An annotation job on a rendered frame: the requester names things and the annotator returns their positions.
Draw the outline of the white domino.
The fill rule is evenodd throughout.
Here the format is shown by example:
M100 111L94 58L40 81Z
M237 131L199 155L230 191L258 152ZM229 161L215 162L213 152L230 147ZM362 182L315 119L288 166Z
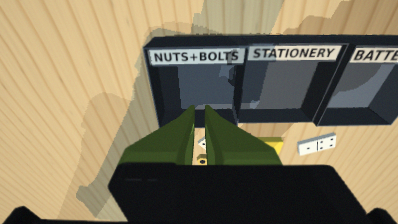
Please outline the white domino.
M299 155L305 155L335 147L336 134L334 132L317 137L297 141Z
M205 136L203 138L201 138L200 140L198 140L198 145L200 145L201 147L203 147L206 150Z

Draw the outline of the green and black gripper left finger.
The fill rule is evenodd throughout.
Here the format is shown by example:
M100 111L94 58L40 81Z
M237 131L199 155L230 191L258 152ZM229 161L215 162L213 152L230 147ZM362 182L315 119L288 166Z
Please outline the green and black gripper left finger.
M195 105L190 105L178 118L126 147L117 166L124 162L192 165L194 136Z

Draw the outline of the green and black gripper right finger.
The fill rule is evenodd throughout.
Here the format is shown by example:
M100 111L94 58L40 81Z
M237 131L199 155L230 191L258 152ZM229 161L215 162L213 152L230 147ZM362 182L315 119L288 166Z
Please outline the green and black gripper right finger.
M283 165L274 147L222 118L210 105L205 105L205 144L207 165L215 165L215 154L216 165Z

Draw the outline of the dark blue rack of labelled bins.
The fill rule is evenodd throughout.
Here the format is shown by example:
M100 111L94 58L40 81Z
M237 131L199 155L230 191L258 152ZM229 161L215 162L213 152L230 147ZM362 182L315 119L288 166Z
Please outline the dark blue rack of labelled bins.
M195 128L205 105L236 126L398 118L398 35L153 37L143 52L159 128L190 105Z

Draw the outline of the yellow hex nut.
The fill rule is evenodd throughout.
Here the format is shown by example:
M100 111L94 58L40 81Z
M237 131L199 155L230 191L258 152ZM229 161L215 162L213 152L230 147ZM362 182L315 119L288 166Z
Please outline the yellow hex nut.
M207 157L206 154L200 154L197 156L197 163L199 165L206 165L207 164Z

